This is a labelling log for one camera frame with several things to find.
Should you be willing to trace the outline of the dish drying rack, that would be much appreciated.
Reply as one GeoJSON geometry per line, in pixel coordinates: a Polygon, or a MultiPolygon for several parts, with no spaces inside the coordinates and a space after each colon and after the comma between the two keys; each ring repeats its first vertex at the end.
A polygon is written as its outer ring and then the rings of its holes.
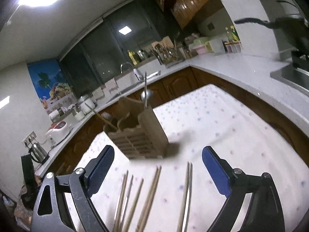
{"type": "Polygon", "coordinates": [[[171,67],[184,61],[183,55],[169,36],[164,37],[161,41],[153,42],[150,51],[165,67],[171,67]]]}

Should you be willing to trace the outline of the yellow dish soap bottle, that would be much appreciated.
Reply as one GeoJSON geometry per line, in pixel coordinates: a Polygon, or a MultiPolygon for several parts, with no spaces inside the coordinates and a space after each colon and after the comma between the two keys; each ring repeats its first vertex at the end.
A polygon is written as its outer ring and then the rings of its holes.
{"type": "Polygon", "coordinates": [[[130,50],[127,50],[127,52],[134,66],[136,66],[137,64],[141,62],[141,59],[137,53],[135,53],[134,51],[130,51],[130,50]]]}

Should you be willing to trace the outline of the metal spoon in holder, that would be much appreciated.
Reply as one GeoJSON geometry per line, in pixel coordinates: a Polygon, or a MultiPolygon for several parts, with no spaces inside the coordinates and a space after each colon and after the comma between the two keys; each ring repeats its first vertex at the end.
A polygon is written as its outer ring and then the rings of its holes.
{"type": "Polygon", "coordinates": [[[144,88],[143,91],[141,92],[141,100],[143,102],[144,108],[148,108],[148,98],[152,97],[153,93],[151,90],[147,88],[147,73],[145,72],[144,74],[144,88]]]}

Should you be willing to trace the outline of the wooden chopstick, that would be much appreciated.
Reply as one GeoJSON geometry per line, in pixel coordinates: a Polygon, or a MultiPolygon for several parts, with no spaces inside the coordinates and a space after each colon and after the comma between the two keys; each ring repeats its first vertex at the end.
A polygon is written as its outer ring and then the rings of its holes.
{"type": "Polygon", "coordinates": [[[124,201],[124,195],[125,195],[125,190],[126,190],[127,178],[128,178],[128,171],[126,171],[126,173],[124,174],[123,182],[121,185],[121,193],[120,193],[117,208],[115,211],[113,232],[119,231],[119,224],[120,224],[121,212],[123,208],[123,201],[124,201]]]}
{"type": "Polygon", "coordinates": [[[188,193],[187,193],[187,197],[186,197],[183,232],[188,231],[188,220],[189,220],[189,216],[190,216],[191,195],[192,195],[192,179],[193,179],[193,164],[192,164],[192,162],[190,162],[189,163],[189,173],[188,173],[188,193]]]}
{"type": "Polygon", "coordinates": [[[125,219],[125,215],[126,215],[126,211],[127,211],[127,207],[128,207],[130,193],[131,193],[131,190],[132,190],[133,179],[134,179],[134,176],[132,175],[132,177],[130,179],[129,186],[128,186],[128,190],[127,190],[127,193],[126,193],[126,196],[125,196],[125,199],[124,199],[124,203],[123,203],[123,210],[121,212],[121,220],[120,220],[119,231],[122,231],[123,226],[124,226],[124,219],[125,219]]]}
{"type": "Polygon", "coordinates": [[[187,195],[188,195],[189,176],[190,176],[190,163],[187,162],[186,173],[185,173],[185,183],[184,183],[184,188],[183,188],[183,197],[182,197],[180,215],[179,215],[179,220],[178,220],[176,232],[181,232],[182,227],[183,227],[185,207],[186,207],[186,199],[187,199],[187,195]]]}
{"type": "Polygon", "coordinates": [[[129,212],[129,215],[127,217],[127,220],[125,222],[125,225],[123,227],[123,232],[128,232],[129,228],[130,228],[130,224],[132,222],[132,218],[134,216],[134,213],[135,213],[135,210],[136,210],[136,206],[137,206],[137,203],[138,203],[138,200],[139,200],[139,196],[140,196],[140,193],[141,193],[141,189],[143,187],[143,182],[144,182],[144,179],[142,178],[141,179],[141,182],[139,184],[139,187],[138,187],[138,190],[137,190],[137,193],[136,193],[136,196],[134,198],[134,201],[132,203],[132,206],[131,206],[131,209],[130,209],[130,212],[129,212]]]}
{"type": "Polygon", "coordinates": [[[147,198],[145,200],[141,215],[139,217],[139,221],[136,227],[136,231],[144,231],[148,217],[152,208],[152,203],[154,201],[155,193],[157,190],[160,174],[161,174],[162,166],[158,166],[155,171],[154,179],[152,180],[152,184],[150,186],[147,198]]]}

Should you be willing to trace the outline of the small white jar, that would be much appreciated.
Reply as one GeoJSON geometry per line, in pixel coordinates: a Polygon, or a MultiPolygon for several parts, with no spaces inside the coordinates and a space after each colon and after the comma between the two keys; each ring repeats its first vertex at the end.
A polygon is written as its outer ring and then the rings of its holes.
{"type": "Polygon", "coordinates": [[[80,122],[84,117],[85,117],[85,114],[84,112],[81,110],[80,107],[74,107],[73,108],[73,111],[72,111],[72,114],[74,116],[74,118],[80,122]]]}

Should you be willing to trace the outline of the floral white tablecloth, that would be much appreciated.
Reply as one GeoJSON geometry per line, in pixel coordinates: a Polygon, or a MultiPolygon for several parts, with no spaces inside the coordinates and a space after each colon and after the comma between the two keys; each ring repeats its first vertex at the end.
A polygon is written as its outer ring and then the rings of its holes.
{"type": "Polygon", "coordinates": [[[135,231],[157,167],[161,174],[146,231],[176,231],[186,165],[193,165],[188,231],[207,231],[225,202],[203,161],[211,146],[231,167],[249,175],[271,174],[283,209],[286,231],[293,231],[308,210],[308,167],[269,124],[241,102],[213,85],[154,109],[169,147],[163,159],[129,160],[119,149],[100,190],[92,196],[101,219],[113,229],[124,174],[132,184],[129,203],[136,210],[135,231]]]}

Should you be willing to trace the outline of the wooden spatula in holder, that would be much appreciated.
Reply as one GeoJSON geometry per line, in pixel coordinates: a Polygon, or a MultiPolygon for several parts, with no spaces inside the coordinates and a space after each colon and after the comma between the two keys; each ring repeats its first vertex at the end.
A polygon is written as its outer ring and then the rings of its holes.
{"type": "Polygon", "coordinates": [[[106,118],[104,118],[102,115],[100,115],[99,113],[97,113],[96,111],[94,111],[94,109],[92,109],[89,105],[87,105],[86,103],[85,103],[85,105],[100,119],[100,120],[102,120],[105,124],[107,124],[107,125],[109,125],[112,129],[114,129],[114,130],[118,130],[118,128],[115,126],[115,125],[113,125],[109,120],[107,120],[106,118]]]}

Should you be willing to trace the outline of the tropical fruit wall poster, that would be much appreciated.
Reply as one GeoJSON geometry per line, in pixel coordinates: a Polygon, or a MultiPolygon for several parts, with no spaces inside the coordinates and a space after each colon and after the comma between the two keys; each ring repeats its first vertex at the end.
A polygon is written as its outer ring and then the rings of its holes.
{"type": "Polygon", "coordinates": [[[77,103],[57,59],[29,63],[27,68],[43,109],[48,115],[59,108],[66,112],[77,103]]]}

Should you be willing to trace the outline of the wooden utensil holder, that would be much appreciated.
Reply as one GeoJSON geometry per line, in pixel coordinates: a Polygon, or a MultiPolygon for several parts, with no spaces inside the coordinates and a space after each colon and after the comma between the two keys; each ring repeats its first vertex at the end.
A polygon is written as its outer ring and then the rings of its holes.
{"type": "Polygon", "coordinates": [[[168,138],[151,106],[129,97],[116,104],[116,127],[106,124],[104,132],[128,159],[165,156],[168,138]]]}

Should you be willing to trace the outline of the white steel pot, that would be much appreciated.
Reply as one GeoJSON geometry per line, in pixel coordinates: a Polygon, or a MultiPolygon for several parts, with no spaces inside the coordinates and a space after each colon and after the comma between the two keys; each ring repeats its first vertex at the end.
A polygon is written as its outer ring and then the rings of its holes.
{"type": "Polygon", "coordinates": [[[95,109],[96,105],[92,101],[89,95],[83,95],[77,100],[78,106],[84,112],[85,115],[90,113],[92,109],[95,109]]]}

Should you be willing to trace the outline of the steel electric kettle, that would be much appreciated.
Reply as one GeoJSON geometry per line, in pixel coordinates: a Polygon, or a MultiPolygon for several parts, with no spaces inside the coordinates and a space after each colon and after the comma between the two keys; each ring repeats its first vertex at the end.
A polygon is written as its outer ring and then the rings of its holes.
{"type": "Polygon", "coordinates": [[[31,145],[29,154],[33,161],[41,165],[43,165],[49,159],[49,154],[38,142],[35,142],[31,145]]]}

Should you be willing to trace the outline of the gas stove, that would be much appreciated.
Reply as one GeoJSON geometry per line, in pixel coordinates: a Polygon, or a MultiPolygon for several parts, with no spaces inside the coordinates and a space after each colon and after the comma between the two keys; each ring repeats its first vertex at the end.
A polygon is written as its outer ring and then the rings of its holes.
{"type": "Polygon", "coordinates": [[[270,77],[287,84],[308,96],[308,55],[300,51],[292,51],[292,62],[277,71],[271,72],[270,77]]]}

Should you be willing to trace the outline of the white red rice cooker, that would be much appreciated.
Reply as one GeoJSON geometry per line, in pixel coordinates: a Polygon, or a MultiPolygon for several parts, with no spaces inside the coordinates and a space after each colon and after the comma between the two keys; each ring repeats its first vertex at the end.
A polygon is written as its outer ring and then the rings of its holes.
{"type": "Polygon", "coordinates": [[[61,143],[68,135],[70,134],[70,127],[65,121],[61,121],[53,124],[45,136],[48,141],[51,142],[52,145],[57,145],[61,143]]]}

